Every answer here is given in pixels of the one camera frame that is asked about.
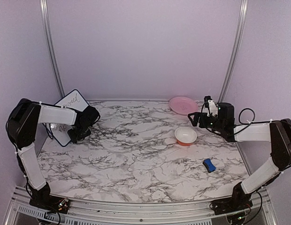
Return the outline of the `blue whiteboard eraser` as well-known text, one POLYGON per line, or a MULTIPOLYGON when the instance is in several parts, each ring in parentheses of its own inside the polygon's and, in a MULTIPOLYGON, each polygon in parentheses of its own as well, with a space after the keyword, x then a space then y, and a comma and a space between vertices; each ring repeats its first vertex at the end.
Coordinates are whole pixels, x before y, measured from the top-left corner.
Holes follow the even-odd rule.
POLYGON ((208 173, 212 173, 216 170, 216 167, 213 165, 213 163, 211 162, 211 159, 209 158, 204 159, 203 165, 206 168, 208 173))

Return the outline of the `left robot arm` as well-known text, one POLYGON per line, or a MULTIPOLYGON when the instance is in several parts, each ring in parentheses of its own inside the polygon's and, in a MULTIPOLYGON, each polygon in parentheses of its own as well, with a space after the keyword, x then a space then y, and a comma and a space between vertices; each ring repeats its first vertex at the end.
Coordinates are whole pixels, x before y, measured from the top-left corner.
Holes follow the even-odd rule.
POLYGON ((37 127, 42 123, 71 126, 67 131, 71 142, 77 143, 91 134, 92 127, 100 119, 99 111, 88 105, 83 111, 63 106, 49 105, 23 98, 12 110, 6 122, 6 133, 15 147, 18 165, 31 190, 31 199, 43 208, 53 207, 55 201, 50 194, 35 152, 37 127))

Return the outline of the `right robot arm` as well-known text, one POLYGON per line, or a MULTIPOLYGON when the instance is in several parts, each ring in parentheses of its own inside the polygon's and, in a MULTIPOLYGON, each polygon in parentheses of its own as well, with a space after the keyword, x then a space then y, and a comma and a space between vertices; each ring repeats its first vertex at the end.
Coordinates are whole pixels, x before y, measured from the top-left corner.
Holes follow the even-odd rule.
POLYGON ((258 188, 275 180, 291 167, 291 119, 278 119, 235 123, 235 108, 230 103, 208 100, 199 112, 188 114, 194 127, 236 143, 240 149, 258 153, 260 165, 251 175, 237 184, 228 199, 228 206, 238 210, 246 198, 258 188))

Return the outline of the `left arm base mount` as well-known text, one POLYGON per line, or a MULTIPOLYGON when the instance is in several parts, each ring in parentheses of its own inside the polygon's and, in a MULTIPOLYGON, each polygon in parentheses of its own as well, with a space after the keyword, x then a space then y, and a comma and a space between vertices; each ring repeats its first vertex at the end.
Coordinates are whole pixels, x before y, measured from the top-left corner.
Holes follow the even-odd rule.
POLYGON ((48 202, 42 202, 41 200, 30 199, 29 204, 37 208, 49 210, 51 212, 59 212, 62 214, 67 214, 69 210, 70 200, 68 198, 50 196, 48 202))

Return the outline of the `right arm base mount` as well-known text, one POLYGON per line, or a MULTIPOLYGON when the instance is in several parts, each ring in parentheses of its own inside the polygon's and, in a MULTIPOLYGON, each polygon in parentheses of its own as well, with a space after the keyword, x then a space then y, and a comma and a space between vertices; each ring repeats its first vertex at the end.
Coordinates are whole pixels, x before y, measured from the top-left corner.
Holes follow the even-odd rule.
POLYGON ((213 200, 209 208, 214 211, 215 215, 231 213, 239 210, 249 209, 253 206, 250 199, 233 202, 231 197, 213 200))

